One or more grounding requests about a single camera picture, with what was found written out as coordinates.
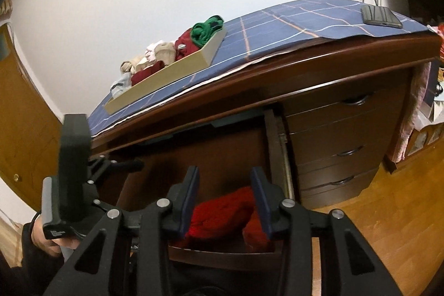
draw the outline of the cardboard tray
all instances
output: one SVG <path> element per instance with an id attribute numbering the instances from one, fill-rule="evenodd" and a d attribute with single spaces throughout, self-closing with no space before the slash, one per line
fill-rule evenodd
<path id="1" fill-rule="evenodd" d="M 207 44 L 205 44 L 199 51 L 177 60 L 173 64 L 150 75 L 116 99 L 110 99 L 104 105 L 105 110 L 109 114 L 113 114 L 147 94 L 157 91 L 174 81 L 187 77 L 202 69 L 208 68 L 225 38 L 225 35 L 226 29 L 223 27 L 220 31 L 214 33 Z"/>

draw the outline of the drawer handle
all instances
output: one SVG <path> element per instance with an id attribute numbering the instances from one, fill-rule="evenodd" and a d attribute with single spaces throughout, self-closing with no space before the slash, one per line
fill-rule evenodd
<path id="1" fill-rule="evenodd" d="M 367 100 L 370 98 L 370 96 L 373 94 L 372 93 L 368 93 L 368 94 L 363 94 L 361 96 L 357 96 L 357 97 L 353 97 L 353 98 L 348 98 L 342 101 L 342 103 L 346 104 L 346 105 L 363 105 L 364 103 L 367 102 Z"/>
<path id="2" fill-rule="evenodd" d="M 355 178 L 354 176 L 350 176 L 350 177 L 346 178 L 345 180 L 338 181 L 338 182 L 332 182 L 330 184 L 332 184 L 333 186 L 339 186 L 339 185 L 342 185 L 342 184 L 346 184 L 347 182 L 350 182 L 354 178 Z"/>
<path id="3" fill-rule="evenodd" d="M 355 148 L 354 150 L 338 153 L 337 156 L 339 156 L 339 157 L 350 156 L 350 155 L 356 153 L 357 151 L 360 151 L 361 149 L 363 149 L 363 147 L 364 146 L 359 146 L 359 147 Z"/>

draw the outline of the smartphone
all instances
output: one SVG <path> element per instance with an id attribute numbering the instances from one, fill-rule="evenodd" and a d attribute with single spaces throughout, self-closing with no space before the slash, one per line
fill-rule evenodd
<path id="1" fill-rule="evenodd" d="M 365 5 L 361 8 L 364 24 L 402 28 L 402 23 L 387 7 Z"/>

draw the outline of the white cloth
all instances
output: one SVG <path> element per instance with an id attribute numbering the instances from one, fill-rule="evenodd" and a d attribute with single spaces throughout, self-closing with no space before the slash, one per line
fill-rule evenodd
<path id="1" fill-rule="evenodd" d="M 131 88 L 131 72 L 126 72 L 111 85 L 111 95 L 116 99 Z"/>
<path id="2" fill-rule="evenodd" d="M 176 60 L 176 48 L 173 42 L 159 43 L 154 48 L 156 60 L 162 60 L 165 65 L 170 65 Z"/>
<path id="3" fill-rule="evenodd" d="M 152 44 L 150 44 L 148 47 L 147 47 L 147 49 L 146 49 L 146 51 L 145 51 L 145 57 L 148 59 L 149 57 L 151 57 L 151 59 L 156 59 L 156 57 L 155 57 L 155 53 L 154 53 L 154 49 L 159 45 L 159 44 L 162 44 L 162 43 L 165 43 L 164 41 L 158 41 L 158 42 L 156 42 L 156 43 L 152 43 Z"/>
<path id="4" fill-rule="evenodd" d="M 136 66 L 137 64 L 141 61 L 141 59 L 143 59 L 144 56 L 140 55 L 140 56 L 136 56 L 134 57 L 132 60 L 126 60 L 124 61 L 121 65 L 120 65 L 120 73 L 124 74 L 127 72 L 130 72 L 131 74 L 136 73 Z"/>
<path id="5" fill-rule="evenodd" d="M 154 54 L 145 56 L 140 60 L 139 63 L 137 63 L 136 72 L 144 70 L 145 68 L 148 68 L 149 66 L 155 64 L 156 62 L 157 60 Z"/>

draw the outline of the pink fabric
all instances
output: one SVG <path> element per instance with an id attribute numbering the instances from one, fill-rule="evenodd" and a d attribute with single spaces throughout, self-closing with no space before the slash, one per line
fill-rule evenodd
<path id="1" fill-rule="evenodd" d="M 430 67 L 430 62 L 415 67 L 412 83 L 410 84 L 409 98 L 405 106 L 405 111 L 403 110 L 404 115 L 399 132 L 394 134 L 387 151 L 387 157 L 394 163 L 402 161 L 405 157 L 408 139 L 413 132 L 414 120 L 418 116 L 421 103 L 427 90 Z"/>

